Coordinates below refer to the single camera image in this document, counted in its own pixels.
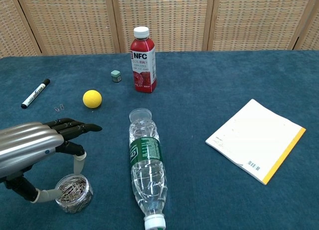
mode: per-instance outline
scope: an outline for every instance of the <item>robotic hand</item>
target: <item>robotic hand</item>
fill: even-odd
[[[70,118],[48,123],[29,122],[0,130],[0,183],[32,203],[59,198],[60,190],[36,189],[23,173],[33,164],[56,152],[74,156],[74,174],[81,173],[86,152],[69,140],[89,131],[101,131],[95,124],[84,124]]]

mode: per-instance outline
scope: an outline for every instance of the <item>marker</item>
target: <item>marker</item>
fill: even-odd
[[[45,79],[40,86],[37,87],[37,89],[35,89],[34,92],[32,92],[32,94],[21,104],[21,107],[23,109],[26,109],[31,102],[33,102],[33,100],[43,91],[43,89],[49,85],[50,80],[49,79]]]

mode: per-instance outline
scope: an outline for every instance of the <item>green bottle label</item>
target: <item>green bottle label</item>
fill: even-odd
[[[141,137],[130,145],[131,166],[147,159],[162,161],[160,142],[153,137]]]

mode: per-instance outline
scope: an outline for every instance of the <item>yellow ball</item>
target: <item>yellow ball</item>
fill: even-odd
[[[96,108],[102,103],[102,96],[95,90],[89,90],[83,95],[83,103],[88,108]]]

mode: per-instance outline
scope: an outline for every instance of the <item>red juice bottle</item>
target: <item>red juice bottle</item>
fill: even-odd
[[[135,40],[131,44],[131,60],[135,89],[152,93],[156,87],[155,45],[149,38],[148,27],[134,28]]]

